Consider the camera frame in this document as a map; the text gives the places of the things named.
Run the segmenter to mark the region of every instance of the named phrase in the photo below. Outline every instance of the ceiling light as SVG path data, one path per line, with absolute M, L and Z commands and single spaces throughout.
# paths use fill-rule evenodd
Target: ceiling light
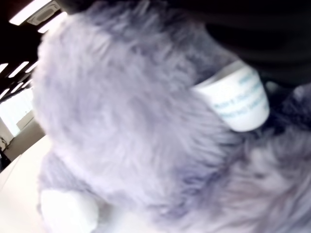
M 20 86 L 22 86 L 22 85 L 23 85 L 23 83 L 19 83 L 19 84 L 11 91 L 11 93 L 16 92 L 16 91 L 20 88 Z
M 30 16 L 32 16 L 35 12 L 40 10 L 46 4 L 48 4 L 51 0 L 34 0 L 29 3 L 24 9 L 18 12 L 11 20 L 9 21 L 12 24 L 20 25 Z
M 8 66 L 8 63 L 4 63 L 0 65 L 0 73 Z
M 38 32 L 45 33 L 46 31 L 57 27 L 66 18 L 66 16 L 67 16 L 66 12 L 59 14 L 54 19 L 52 19 L 50 22 L 45 24 L 42 28 L 40 28 Z
M 5 91 L 3 91 L 0 95 L 0 99 L 2 99 L 3 96 L 5 96 L 5 94 L 9 91 L 10 89 L 6 89 Z
M 38 62 L 39 62 L 39 61 L 37 61 L 37 62 L 34 63 L 31 67 L 29 67 L 29 68 L 25 71 L 25 73 L 29 73 L 30 71 L 32 71 L 32 70 L 38 65 Z
M 17 73 L 19 73 L 25 66 L 28 65 L 29 62 L 23 62 L 22 64 L 19 65 L 19 67 L 16 68 L 16 70 L 14 70 L 10 75 L 9 78 L 14 77 L 15 75 L 17 75 Z
M 27 87 L 27 85 L 29 84 L 29 83 L 31 83 L 31 81 L 32 81 L 32 79 L 30 79 L 30 80 L 28 80 L 28 82 L 27 83 L 25 83 L 21 88 L 25 88 L 25 87 Z

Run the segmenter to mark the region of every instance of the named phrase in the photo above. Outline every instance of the white paw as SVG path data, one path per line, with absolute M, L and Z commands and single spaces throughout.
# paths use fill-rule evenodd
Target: white paw
M 52 233 L 91 233 L 98 225 L 96 201 L 79 192 L 44 190 L 41 211 Z

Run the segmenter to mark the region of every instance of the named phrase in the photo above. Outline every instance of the ceiling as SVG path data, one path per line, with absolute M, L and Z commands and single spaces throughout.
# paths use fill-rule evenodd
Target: ceiling
M 25 71 L 38 60 L 37 48 L 43 35 L 38 32 L 38 29 L 61 13 L 60 10 L 56 11 L 53 16 L 37 26 L 27 21 L 19 26 L 9 23 L 9 20 L 30 2 L 32 0 L 0 0 L 0 64 L 8 63 L 0 73 L 0 95 L 6 89 L 10 89 L 0 102 L 30 87 L 30 85 L 23 87 L 20 83 L 26 84 L 30 80 L 31 72 L 25 73 Z M 23 62 L 29 63 L 16 76 L 9 78 L 8 76 Z M 11 93 L 19 84 L 20 88 Z

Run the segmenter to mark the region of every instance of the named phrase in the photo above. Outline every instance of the stuffed animal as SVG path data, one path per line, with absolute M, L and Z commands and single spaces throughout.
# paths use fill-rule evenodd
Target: stuffed animal
M 310 85 L 260 129 L 231 131 L 192 88 L 237 58 L 157 1 L 96 2 L 47 33 L 39 59 L 50 232 L 105 233 L 107 204 L 170 233 L 310 232 Z

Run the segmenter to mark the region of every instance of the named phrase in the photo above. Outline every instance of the gray fur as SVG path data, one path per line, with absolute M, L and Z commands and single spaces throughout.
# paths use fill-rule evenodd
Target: gray fur
M 191 87 L 236 58 L 147 1 L 70 16 L 39 57 L 36 117 L 58 161 L 42 188 L 89 192 L 173 233 L 310 232 L 309 86 L 261 129 L 232 132 Z

